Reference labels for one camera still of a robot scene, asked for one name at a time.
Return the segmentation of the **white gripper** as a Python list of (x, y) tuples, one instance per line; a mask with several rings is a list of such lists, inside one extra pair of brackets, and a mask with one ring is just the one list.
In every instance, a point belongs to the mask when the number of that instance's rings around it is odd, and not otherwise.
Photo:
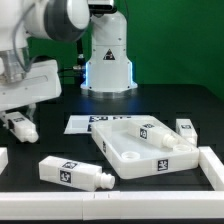
[[(33, 120), (36, 104), (61, 94), (61, 84), (55, 60), (34, 63), (27, 77), (15, 83), (0, 83), (0, 111), (28, 105), (26, 115)], [(0, 112), (3, 126), (12, 130), (13, 122), (6, 112)]]

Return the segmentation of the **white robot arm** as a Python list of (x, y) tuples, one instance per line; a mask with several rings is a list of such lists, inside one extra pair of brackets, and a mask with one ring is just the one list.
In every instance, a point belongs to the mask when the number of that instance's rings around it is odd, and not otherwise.
[(0, 119), (61, 93), (54, 59), (30, 58), (27, 38), (77, 42), (92, 29), (92, 55), (78, 67), (85, 74), (82, 93), (117, 98), (137, 88), (126, 55), (127, 22), (114, 0), (0, 0)]

